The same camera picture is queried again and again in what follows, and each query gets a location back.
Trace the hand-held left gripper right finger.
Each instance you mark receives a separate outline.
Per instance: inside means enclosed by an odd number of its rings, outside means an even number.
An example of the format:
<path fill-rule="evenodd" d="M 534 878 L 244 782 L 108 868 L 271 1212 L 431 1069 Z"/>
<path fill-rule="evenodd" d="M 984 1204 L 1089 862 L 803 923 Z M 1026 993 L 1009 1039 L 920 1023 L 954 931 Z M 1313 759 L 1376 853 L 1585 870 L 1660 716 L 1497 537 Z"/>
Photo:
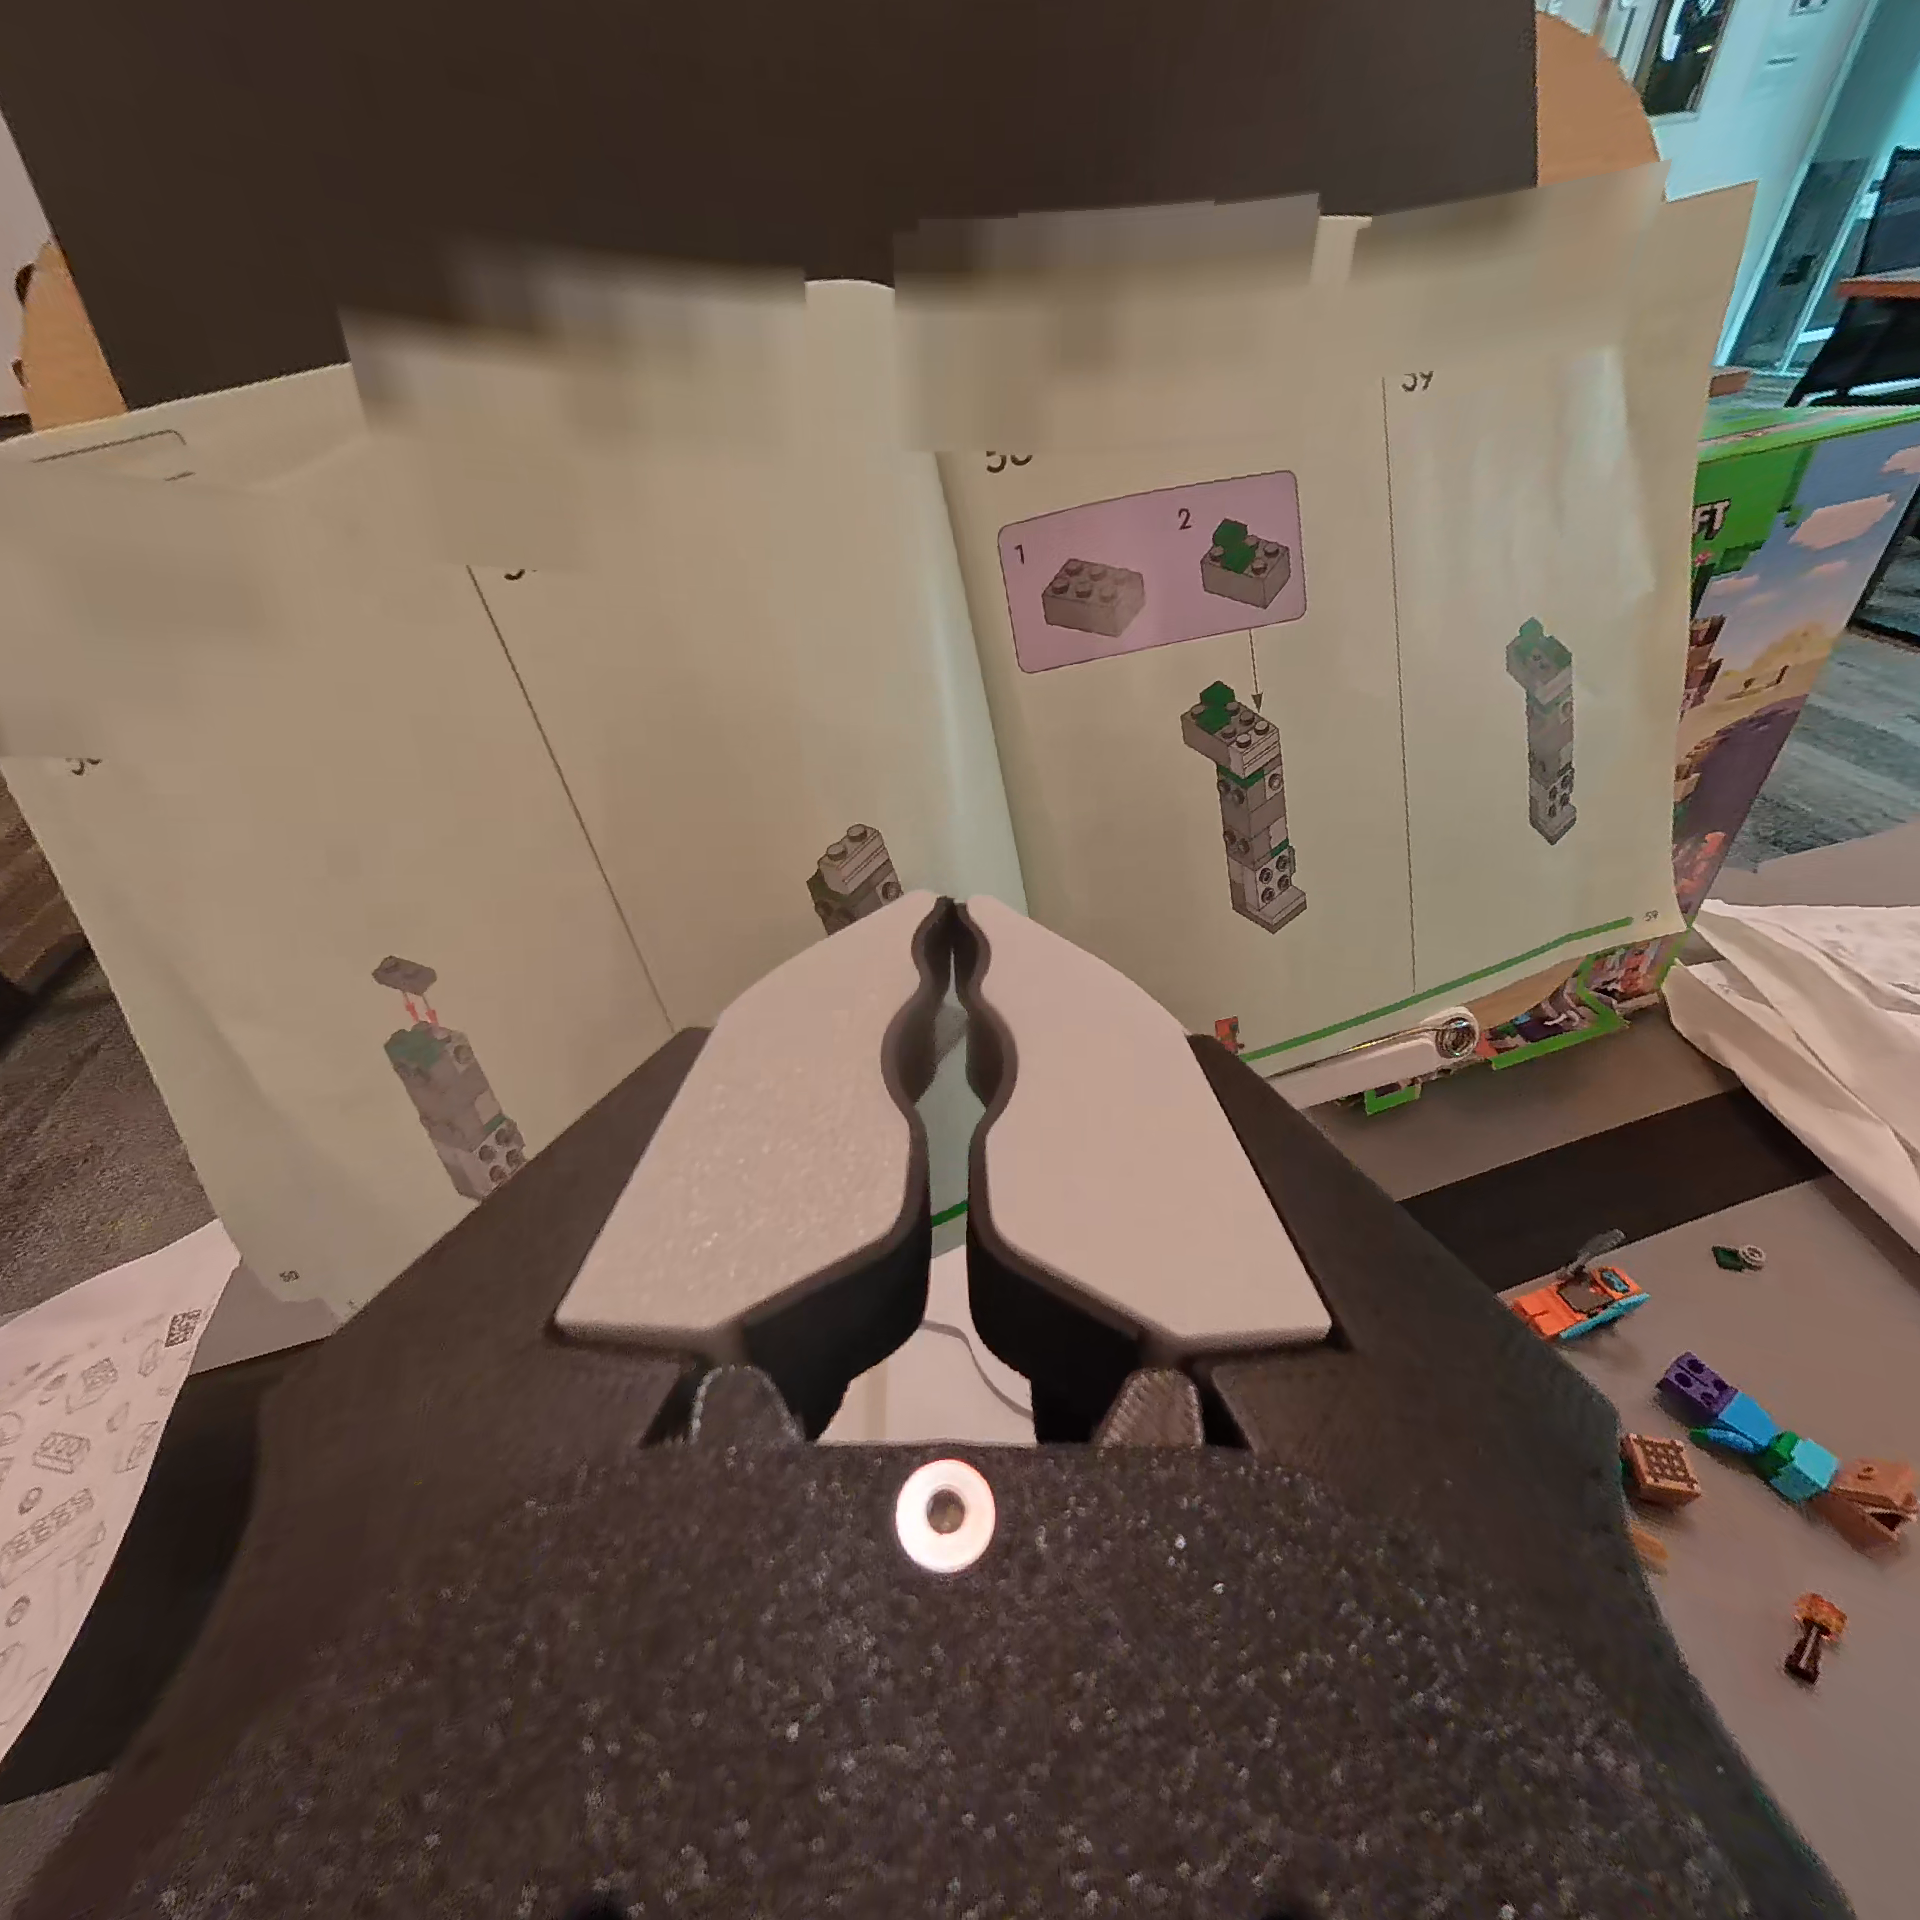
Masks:
<path fill-rule="evenodd" d="M 967 1287 L 1041 1438 L 1091 1438 L 1129 1377 L 1323 1347 L 1334 1314 L 1182 1021 L 1066 937 L 955 909 Z"/>

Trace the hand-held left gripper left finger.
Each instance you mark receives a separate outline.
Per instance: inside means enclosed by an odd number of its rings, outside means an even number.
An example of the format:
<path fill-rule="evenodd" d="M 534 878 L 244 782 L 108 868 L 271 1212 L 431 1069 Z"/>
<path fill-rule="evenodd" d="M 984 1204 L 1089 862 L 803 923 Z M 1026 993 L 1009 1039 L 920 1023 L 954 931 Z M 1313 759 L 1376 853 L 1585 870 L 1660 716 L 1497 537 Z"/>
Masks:
<path fill-rule="evenodd" d="M 808 1438 L 929 1306 L 929 1137 L 954 902 L 908 893 L 705 1036 L 556 1331 L 763 1371 Z"/>

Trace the orange figure with blue pickaxe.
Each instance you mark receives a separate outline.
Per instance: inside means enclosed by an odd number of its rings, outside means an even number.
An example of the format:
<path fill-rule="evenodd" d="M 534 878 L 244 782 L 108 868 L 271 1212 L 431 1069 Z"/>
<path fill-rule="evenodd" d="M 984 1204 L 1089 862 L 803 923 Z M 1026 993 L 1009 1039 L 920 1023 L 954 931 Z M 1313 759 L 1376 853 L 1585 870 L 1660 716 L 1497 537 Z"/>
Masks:
<path fill-rule="evenodd" d="M 1543 1342 L 1571 1343 L 1610 1327 L 1649 1306 L 1643 1285 L 1617 1259 L 1624 1247 L 1620 1230 L 1601 1233 L 1551 1275 L 1505 1292 L 1503 1303 Z"/>

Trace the pale green instruction book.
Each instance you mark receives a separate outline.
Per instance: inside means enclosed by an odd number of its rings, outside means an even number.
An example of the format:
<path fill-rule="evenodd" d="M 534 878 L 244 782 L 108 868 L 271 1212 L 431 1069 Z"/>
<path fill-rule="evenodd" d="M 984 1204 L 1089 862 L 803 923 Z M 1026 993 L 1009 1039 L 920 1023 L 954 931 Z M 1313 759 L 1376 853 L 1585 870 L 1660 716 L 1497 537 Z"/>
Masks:
<path fill-rule="evenodd" d="M 1698 405 L 1753 199 L 1400 214 L 1193 381 L 922 446 L 923 303 L 354 365 L 6 446 L 6 778 L 266 1287 L 361 1307 L 822 940 L 867 825 L 1275 1066 L 1681 926 Z"/>

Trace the purple blue green brick figure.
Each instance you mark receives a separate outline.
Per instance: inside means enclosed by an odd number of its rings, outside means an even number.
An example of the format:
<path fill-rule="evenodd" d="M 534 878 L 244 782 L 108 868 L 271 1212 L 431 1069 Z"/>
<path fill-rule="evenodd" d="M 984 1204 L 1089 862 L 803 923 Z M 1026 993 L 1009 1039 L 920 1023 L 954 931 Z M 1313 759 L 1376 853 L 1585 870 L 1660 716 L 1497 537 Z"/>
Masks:
<path fill-rule="evenodd" d="M 1692 1351 L 1666 1364 L 1656 1391 L 1687 1422 L 1698 1446 L 1737 1457 L 1777 1498 L 1808 1503 L 1834 1487 L 1840 1461 L 1832 1450 L 1780 1427 L 1759 1398 Z"/>

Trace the brown brick piece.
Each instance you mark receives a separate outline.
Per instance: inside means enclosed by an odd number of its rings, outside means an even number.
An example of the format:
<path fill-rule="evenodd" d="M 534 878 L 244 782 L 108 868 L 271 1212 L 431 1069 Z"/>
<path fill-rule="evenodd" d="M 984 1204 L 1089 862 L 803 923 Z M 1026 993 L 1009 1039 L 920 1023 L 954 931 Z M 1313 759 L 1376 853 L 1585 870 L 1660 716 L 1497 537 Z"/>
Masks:
<path fill-rule="evenodd" d="M 1860 1551 L 1895 1551 L 1919 1515 L 1915 1467 L 1891 1457 L 1849 1457 L 1812 1509 Z"/>

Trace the green toy box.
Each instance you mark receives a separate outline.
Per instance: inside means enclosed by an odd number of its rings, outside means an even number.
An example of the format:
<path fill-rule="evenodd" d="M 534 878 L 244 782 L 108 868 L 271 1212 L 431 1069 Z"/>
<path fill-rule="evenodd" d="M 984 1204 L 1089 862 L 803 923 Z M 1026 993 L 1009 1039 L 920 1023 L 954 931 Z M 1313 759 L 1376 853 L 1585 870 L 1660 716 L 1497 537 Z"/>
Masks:
<path fill-rule="evenodd" d="M 1631 487 L 1626 414 L 1386 399 L 1409 979 L 1322 1045 L 1359 1086 L 1513 1066 L 1650 998 L 1915 509 L 1915 411 L 1707 420 L 1692 502 Z"/>

